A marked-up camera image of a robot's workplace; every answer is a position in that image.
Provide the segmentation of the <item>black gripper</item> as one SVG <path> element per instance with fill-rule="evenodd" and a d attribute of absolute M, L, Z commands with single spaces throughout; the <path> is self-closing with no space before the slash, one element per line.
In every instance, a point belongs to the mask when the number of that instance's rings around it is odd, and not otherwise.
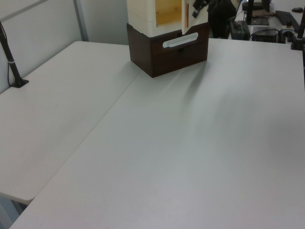
<path fill-rule="evenodd" d="M 200 6 L 199 8 L 194 8 L 192 13 L 192 16 L 197 18 L 200 10 L 207 6 L 207 0 L 196 0 L 195 5 Z"/>

